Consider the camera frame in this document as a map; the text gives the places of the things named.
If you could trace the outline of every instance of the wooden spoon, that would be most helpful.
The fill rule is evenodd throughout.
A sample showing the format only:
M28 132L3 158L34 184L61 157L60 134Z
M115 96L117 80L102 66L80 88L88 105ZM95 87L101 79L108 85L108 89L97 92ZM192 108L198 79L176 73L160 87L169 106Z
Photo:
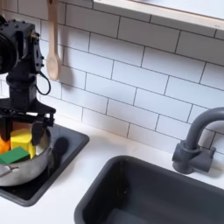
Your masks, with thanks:
M56 81L61 69L58 54L58 0L46 1L49 17L49 53L46 59L46 69L51 80Z

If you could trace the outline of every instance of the countertop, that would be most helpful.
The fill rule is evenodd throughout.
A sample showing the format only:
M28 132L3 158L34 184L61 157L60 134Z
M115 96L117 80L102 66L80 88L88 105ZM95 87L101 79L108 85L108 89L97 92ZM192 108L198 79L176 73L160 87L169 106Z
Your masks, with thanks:
M107 161L129 155L172 169L172 154L56 115L56 123L90 136L90 142L52 184L39 202L22 207L0 198L0 222L7 224L72 224L74 209ZM189 177L224 189L224 172L195 172Z

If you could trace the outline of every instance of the black sink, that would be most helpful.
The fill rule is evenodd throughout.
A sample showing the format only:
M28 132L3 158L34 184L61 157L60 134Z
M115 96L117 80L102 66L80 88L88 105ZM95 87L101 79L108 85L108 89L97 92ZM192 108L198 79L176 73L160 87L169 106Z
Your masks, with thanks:
M223 224L224 191L133 157L110 159L75 224Z

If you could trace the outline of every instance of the stovetop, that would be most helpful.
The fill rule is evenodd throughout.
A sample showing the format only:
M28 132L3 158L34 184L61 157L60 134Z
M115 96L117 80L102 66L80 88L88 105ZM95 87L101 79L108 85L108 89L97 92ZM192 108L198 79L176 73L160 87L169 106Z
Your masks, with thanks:
M50 131L53 149L44 172L27 184L0 187L0 196L23 207L33 206L89 141L88 136L58 125Z

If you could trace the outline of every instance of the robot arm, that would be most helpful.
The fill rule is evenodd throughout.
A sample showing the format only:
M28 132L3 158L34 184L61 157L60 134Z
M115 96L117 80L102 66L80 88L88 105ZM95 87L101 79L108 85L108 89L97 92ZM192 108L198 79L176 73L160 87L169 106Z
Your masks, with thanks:
M47 126L53 126L56 110L37 100L37 75L44 76L43 58L34 24L6 22L0 16L0 74L8 73L10 87L10 98L0 100L0 134L4 141L10 138L12 122L32 123L33 145L39 143Z

